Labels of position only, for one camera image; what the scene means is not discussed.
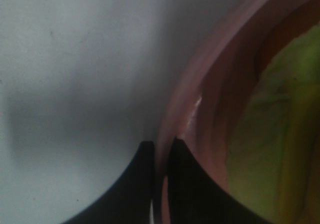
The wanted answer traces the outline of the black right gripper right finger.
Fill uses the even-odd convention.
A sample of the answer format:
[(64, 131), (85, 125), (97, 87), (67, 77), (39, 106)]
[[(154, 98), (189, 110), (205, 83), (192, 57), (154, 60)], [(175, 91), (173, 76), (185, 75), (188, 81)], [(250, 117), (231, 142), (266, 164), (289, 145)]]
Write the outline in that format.
[(235, 201), (218, 186), (181, 139), (175, 139), (172, 143), (167, 170), (171, 223), (267, 222)]

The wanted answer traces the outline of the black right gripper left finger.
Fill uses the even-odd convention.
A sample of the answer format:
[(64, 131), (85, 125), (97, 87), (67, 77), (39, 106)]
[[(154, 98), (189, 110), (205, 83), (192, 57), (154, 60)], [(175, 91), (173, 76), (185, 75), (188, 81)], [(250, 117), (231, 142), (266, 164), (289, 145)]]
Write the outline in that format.
[(119, 179), (93, 204), (66, 223), (150, 223), (154, 193), (154, 143), (140, 143)]

